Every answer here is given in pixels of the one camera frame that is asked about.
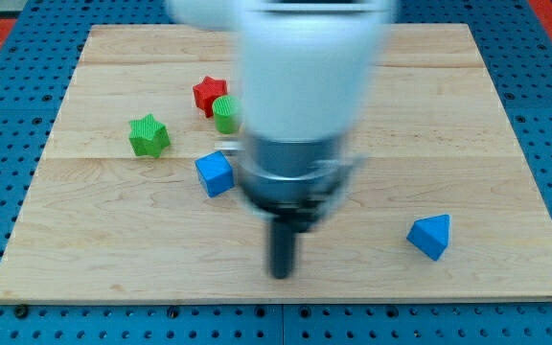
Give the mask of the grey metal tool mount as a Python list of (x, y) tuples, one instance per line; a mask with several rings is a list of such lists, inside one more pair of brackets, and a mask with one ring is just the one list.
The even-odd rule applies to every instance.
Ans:
[(363, 154), (341, 154), (341, 137), (278, 142), (251, 135), (220, 137), (215, 149), (237, 163), (246, 202), (265, 219), (307, 232), (339, 207)]

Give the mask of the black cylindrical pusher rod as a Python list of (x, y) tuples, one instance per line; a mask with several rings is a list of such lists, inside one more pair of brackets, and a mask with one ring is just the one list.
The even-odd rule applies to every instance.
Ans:
[(269, 224), (269, 272), (276, 279), (287, 278), (294, 268), (296, 232), (293, 224), (274, 218)]

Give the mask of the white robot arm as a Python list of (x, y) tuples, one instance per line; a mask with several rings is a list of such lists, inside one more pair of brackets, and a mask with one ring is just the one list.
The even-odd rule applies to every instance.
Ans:
[(344, 155), (395, 0), (168, 0), (181, 24), (230, 31), (241, 85), (237, 159), (246, 199), (268, 219), (268, 270), (294, 268), (299, 234), (330, 214), (360, 157)]

